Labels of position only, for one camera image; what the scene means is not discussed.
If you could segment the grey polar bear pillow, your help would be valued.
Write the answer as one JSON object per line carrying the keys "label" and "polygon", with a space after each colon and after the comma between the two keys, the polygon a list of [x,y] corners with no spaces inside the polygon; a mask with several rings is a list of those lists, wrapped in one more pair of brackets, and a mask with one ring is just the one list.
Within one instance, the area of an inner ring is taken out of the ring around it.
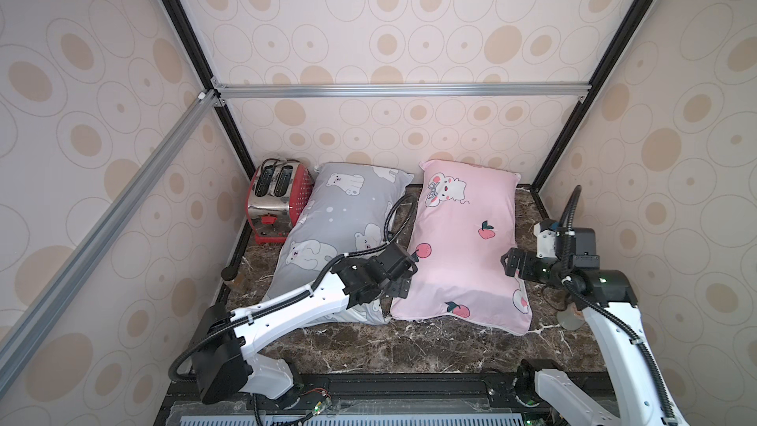
{"label": "grey polar bear pillow", "polygon": [[273,281],[263,297],[268,302],[315,281],[339,254],[368,250],[386,242],[396,205],[413,176],[392,168],[328,163],[317,175],[302,218],[288,236]]}

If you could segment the pink cat pillow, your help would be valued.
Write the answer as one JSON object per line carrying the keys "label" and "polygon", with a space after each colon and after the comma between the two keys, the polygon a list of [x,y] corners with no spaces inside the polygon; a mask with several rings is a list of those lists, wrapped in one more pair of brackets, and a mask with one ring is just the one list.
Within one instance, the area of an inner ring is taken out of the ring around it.
{"label": "pink cat pillow", "polygon": [[520,175],[443,160],[421,164],[424,187],[408,250],[417,273],[390,313],[400,321],[452,316],[513,335],[530,330],[526,286],[501,258],[516,246]]}

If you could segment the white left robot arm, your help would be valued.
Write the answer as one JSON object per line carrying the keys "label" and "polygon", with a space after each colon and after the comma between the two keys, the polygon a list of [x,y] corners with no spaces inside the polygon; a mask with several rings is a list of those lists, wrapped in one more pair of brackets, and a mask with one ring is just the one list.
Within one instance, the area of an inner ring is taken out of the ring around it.
{"label": "white left robot arm", "polygon": [[256,394],[279,408],[290,407],[305,385],[286,361],[263,356],[262,349],[321,318],[382,297],[406,297],[418,260],[417,254],[386,243],[337,254],[314,282],[268,302],[232,312],[214,305],[203,315],[189,348],[173,361],[170,378],[196,384],[203,404]]}

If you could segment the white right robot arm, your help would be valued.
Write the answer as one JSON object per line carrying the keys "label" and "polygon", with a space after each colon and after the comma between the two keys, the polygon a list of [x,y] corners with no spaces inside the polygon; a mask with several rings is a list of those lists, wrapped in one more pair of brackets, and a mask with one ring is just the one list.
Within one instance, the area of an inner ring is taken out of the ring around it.
{"label": "white right robot arm", "polygon": [[571,425],[685,425],[648,344],[638,300],[626,275],[599,267],[596,254],[542,260],[512,248],[501,258],[508,276],[561,288],[591,328],[619,414],[601,406],[548,359],[524,359],[513,391],[524,406],[548,404]]}

